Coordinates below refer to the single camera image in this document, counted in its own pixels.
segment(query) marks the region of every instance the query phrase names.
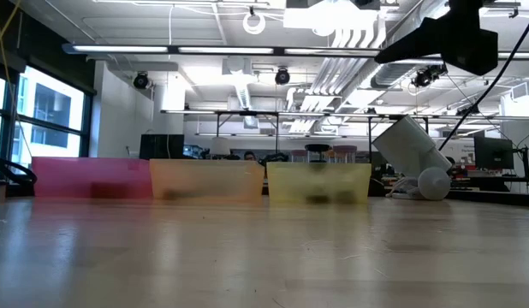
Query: pink plastic bin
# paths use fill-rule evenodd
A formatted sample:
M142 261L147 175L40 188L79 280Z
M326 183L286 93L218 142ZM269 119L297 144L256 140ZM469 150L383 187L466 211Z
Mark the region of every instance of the pink plastic bin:
M36 197L152 198L149 162L132 158L34 157Z

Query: plastic bin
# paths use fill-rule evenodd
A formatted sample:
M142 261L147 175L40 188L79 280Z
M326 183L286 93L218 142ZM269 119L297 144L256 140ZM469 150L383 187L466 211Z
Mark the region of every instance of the plastic bin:
M149 162L132 158L34 157L36 197L152 198Z
M272 204L366 204L369 163L268 163Z
M265 168L228 160L151 160L156 199L183 202L262 204Z

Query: yellow plastic bin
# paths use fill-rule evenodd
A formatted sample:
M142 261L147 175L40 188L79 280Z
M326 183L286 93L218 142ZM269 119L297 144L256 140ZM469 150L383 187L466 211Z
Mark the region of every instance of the yellow plastic bin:
M265 168L256 162L151 159L156 199L261 204L264 176Z
M268 163L272 204L366 204L369 163Z

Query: yellow cord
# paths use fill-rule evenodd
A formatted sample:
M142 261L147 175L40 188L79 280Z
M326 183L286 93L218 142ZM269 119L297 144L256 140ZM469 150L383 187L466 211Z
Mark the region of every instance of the yellow cord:
M18 5L16 6L16 9L19 7L19 3L20 2L21 2L21 0L18 1L18 3L17 3ZM14 12L9 17L9 21L12 19L12 16L15 14L16 9L14 9ZM13 112L14 112L14 115L15 115L15 119L19 122L19 130L21 132L21 136L23 137L23 140L25 141L25 145L27 146L28 155L30 157L33 157L33 154L31 153L31 149L30 149L30 147L28 145L28 142L27 142L27 138L25 137L25 132L23 131L23 126L21 125L21 119L19 118L19 115L17 114L17 101L15 100L14 88L11 85L11 79L9 77L8 59L6 58L6 50L4 49L4 43L2 41L2 37L1 36L0 36L0 50L2 52L2 61L4 62L4 71L6 73L6 81L8 81L9 96L10 96L12 105L14 107L13 108Z
M0 42L2 42L2 37L6 33L6 30L9 28L9 24L14 19L15 13L17 13L17 10L19 9L19 5L21 4L21 0L17 0L17 3L15 4L14 10L11 12L11 15L8 18L8 21L4 24L4 29L0 31Z

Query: wooden table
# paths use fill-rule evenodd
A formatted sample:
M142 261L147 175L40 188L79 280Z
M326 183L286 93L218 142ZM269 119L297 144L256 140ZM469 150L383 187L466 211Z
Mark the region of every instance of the wooden table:
M0 307L529 307L529 209L10 201Z

